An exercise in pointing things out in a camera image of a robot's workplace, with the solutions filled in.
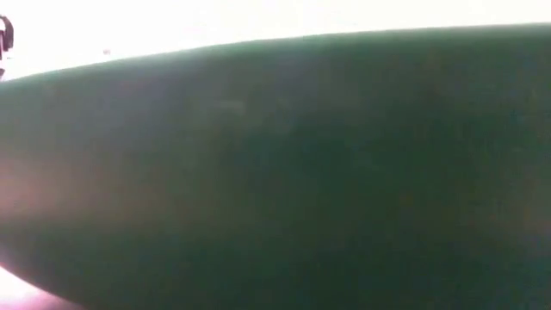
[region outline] green object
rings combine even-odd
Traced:
[[[551,27],[266,40],[0,85],[0,262],[90,310],[543,309]]]

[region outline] dark green curved surface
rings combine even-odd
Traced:
[[[0,86],[0,261],[105,309],[543,309],[551,27],[202,48]]]

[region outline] bright white background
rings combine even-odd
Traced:
[[[0,14],[7,15],[15,27],[15,47],[3,64],[6,77],[18,78],[109,59],[259,38],[551,22],[551,0],[0,0]],[[106,48],[112,51],[109,57],[102,54]],[[0,268],[2,309],[6,309],[3,302],[43,294],[17,281]]]

